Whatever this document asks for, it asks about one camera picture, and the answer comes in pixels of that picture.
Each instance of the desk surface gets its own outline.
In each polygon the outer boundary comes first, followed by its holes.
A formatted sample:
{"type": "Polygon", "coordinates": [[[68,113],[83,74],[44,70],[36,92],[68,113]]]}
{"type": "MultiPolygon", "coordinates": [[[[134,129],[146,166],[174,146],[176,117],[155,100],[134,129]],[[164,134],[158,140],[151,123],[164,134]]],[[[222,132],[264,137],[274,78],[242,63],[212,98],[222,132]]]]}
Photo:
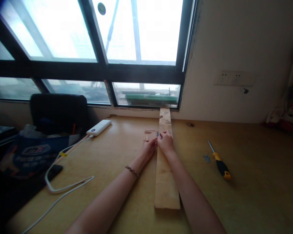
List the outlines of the desk surface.
{"type": "MultiPolygon", "coordinates": [[[[52,181],[62,188],[89,176],[87,185],[64,197],[29,233],[63,233],[138,154],[145,130],[159,119],[115,116],[98,137],[82,142],[59,162],[52,181]]],[[[257,124],[172,120],[174,146],[228,233],[293,233],[293,136],[257,124]],[[211,142],[228,166],[232,181],[217,170],[211,142]],[[203,154],[208,154],[207,163],[203,154]]],[[[154,209],[156,153],[134,184],[110,233],[190,233],[181,210],[154,209]]],[[[8,223],[21,233],[60,195],[44,188],[8,223]]]]}

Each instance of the white wall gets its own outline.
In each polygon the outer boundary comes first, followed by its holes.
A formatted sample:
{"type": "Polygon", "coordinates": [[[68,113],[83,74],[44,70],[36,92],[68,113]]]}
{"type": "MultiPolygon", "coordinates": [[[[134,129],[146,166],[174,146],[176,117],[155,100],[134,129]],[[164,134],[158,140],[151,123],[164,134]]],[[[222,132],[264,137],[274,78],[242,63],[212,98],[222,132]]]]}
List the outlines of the white wall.
{"type": "MultiPolygon", "coordinates": [[[[199,6],[181,109],[172,112],[172,118],[262,122],[286,88],[293,53],[293,0],[205,0],[199,6]],[[254,72],[259,77],[243,94],[240,87],[213,85],[221,70],[254,72]]],[[[91,115],[98,119],[109,114],[159,115],[158,111],[93,110],[91,115]]],[[[17,126],[31,121],[27,104],[0,102],[0,115],[0,122],[10,119],[17,126]]]]}

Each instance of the yellow screwdriver handle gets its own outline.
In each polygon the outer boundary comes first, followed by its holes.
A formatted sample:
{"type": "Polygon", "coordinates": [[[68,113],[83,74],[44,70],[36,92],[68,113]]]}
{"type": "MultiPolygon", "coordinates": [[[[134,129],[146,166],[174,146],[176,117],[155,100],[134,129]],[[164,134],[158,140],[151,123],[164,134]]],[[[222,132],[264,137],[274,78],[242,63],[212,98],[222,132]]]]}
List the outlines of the yellow screwdriver handle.
{"type": "Polygon", "coordinates": [[[231,180],[230,172],[224,162],[220,159],[218,153],[213,153],[213,157],[216,160],[218,170],[225,180],[231,180]]]}

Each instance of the charging cable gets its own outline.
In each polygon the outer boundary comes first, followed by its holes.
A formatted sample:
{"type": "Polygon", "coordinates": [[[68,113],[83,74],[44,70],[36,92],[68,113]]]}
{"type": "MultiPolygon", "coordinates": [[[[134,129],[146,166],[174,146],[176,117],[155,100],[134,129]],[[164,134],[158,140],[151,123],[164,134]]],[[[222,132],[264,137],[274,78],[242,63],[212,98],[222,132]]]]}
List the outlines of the charging cable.
{"type": "Polygon", "coordinates": [[[51,184],[50,184],[50,182],[49,182],[49,180],[48,180],[48,173],[49,173],[49,171],[51,170],[51,168],[56,164],[56,162],[57,162],[57,160],[59,159],[59,157],[60,156],[62,156],[63,155],[63,151],[65,151],[65,150],[67,150],[67,149],[69,149],[69,148],[71,148],[71,147],[73,147],[73,146],[75,146],[75,145],[77,145],[77,144],[79,144],[79,143],[81,143],[81,142],[83,142],[83,141],[85,141],[85,140],[88,140],[88,139],[90,139],[90,138],[92,138],[93,137],[93,135],[90,135],[90,136],[88,136],[88,138],[86,138],[86,139],[84,139],[84,140],[82,140],[82,141],[79,141],[79,142],[77,142],[76,144],[73,144],[73,145],[71,145],[71,146],[69,146],[69,147],[67,147],[67,148],[65,148],[65,149],[63,149],[61,152],[59,152],[59,154],[58,154],[58,156],[55,158],[55,160],[54,160],[54,162],[52,163],[52,165],[49,167],[49,169],[47,170],[47,172],[46,172],[46,175],[45,175],[45,181],[46,181],[46,183],[47,183],[47,186],[48,186],[48,188],[49,188],[49,190],[50,190],[50,192],[52,192],[52,193],[58,193],[58,192],[62,192],[62,191],[64,191],[64,190],[67,190],[67,189],[69,189],[69,188],[71,188],[71,187],[74,187],[74,186],[76,186],[76,185],[78,185],[77,187],[75,187],[75,188],[73,188],[73,189],[71,189],[71,190],[69,190],[68,192],[66,192],[65,194],[63,194],[62,196],[60,196],[59,197],[59,199],[58,200],[56,200],[55,201],[55,203],[53,203],[51,206],[50,206],[50,208],[36,221],[36,222],[34,222],[29,228],[27,228],[25,231],[23,231],[22,232],[22,234],[24,234],[24,233],[27,233],[30,229],[32,229],[37,223],[39,223],[40,222],[40,220],[42,220],[48,213],[49,213],[49,211],[63,198],[63,197],[65,197],[66,195],[68,195],[69,193],[71,193],[71,192],[73,192],[74,190],[76,190],[76,189],[79,189],[81,186],[83,186],[83,185],[85,185],[86,183],[88,183],[89,181],[91,181],[93,178],[94,178],[94,176],[91,176],[91,177],[88,177],[88,178],[86,178],[86,179],[83,179],[83,180],[81,180],[81,181],[79,181],[79,182],[77,182],[77,183],[74,183],[74,184],[72,184],[72,185],[69,185],[69,186],[66,186],[66,187],[64,187],[64,188],[60,188],[60,189],[54,189],[52,186],[51,186],[51,184]]]}

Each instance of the electrical socket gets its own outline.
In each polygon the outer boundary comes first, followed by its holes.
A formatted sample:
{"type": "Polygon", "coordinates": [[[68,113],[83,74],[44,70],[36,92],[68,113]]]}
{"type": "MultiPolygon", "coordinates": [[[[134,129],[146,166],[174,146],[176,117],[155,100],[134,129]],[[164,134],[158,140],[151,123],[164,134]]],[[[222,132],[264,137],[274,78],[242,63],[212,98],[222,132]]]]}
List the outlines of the electrical socket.
{"type": "Polygon", "coordinates": [[[246,71],[221,71],[214,80],[214,85],[251,87],[258,75],[246,71]]]}
{"type": "Polygon", "coordinates": [[[228,85],[230,81],[231,72],[221,71],[214,81],[214,85],[228,85]]]}
{"type": "Polygon", "coordinates": [[[244,78],[243,76],[243,72],[239,72],[239,71],[232,71],[231,72],[231,76],[230,76],[230,81],[228,85],[231,86],[239,86],[240,85],[240,81],[244,78]]]}

